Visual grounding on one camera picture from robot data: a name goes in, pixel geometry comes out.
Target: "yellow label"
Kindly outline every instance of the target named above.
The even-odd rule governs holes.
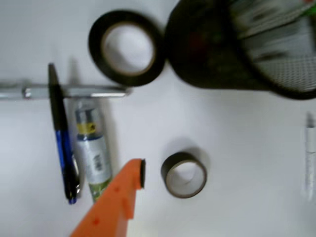
[[[93,122],[78,123],[77,129],[78,129],[79,134],[82,134],[82,135],[91,134],[91,133],[95,133],[96,125]]]

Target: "small spray can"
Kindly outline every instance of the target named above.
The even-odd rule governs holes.
[[[78,100],[75,113],[78,147],[92,198],[96,202],[112,178],[101,115],[94,99]]]

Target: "blue pen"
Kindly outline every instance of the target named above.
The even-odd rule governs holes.
[[[56,131],[65,194],[69,204],[74,204],[80,191],[79,173],[70,144],[63,93],[53,64],[48,65],[48,76],[51,111]]]

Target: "orange tool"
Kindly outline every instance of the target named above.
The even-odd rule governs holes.
[[[144,187],[145,160],[129,161],[108,185],[71,237],[125,237],[136,190]]]

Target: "pen clip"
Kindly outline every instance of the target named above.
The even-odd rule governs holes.
[[[79,192],[80,192],[80,173],[79,173],[78,163],[77,163],[77,160],[75,158],[75,155],[72,155],[72,159],[73,159],[73,164],[75,167],[75,176],[76,176],[76,181],[77,181],[76,190],[77,190],[77,194],[79,194]]]

